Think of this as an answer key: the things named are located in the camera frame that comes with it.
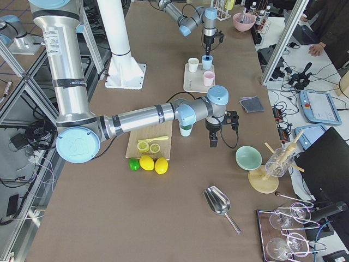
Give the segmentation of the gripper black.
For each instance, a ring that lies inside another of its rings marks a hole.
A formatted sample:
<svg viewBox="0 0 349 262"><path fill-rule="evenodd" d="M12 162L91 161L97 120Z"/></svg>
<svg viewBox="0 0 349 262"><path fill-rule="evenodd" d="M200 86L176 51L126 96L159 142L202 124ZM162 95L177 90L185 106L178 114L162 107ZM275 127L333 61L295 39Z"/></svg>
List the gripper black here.
<svg viewBox="0 0 349 262"><path fill-rule="evenodd" d="M205 127L210 132L210 147L217 147L218 137L216 133L225 125L230 125L235 132L238 132L239 116L236 111L225 111L221 117L212 116L205 119Z"/></svg>
<svg viewBox="0 0 349 262"><path fill-rule="evenodd" d="M223 42L224 34L222 31L219 31L216 27L203 28L203 43L206 45L205 47L205 55L206 60L209 60L210 58L210 51L211 51L211 45L214 43L215 38L219 38L219 43Z"/></svg>

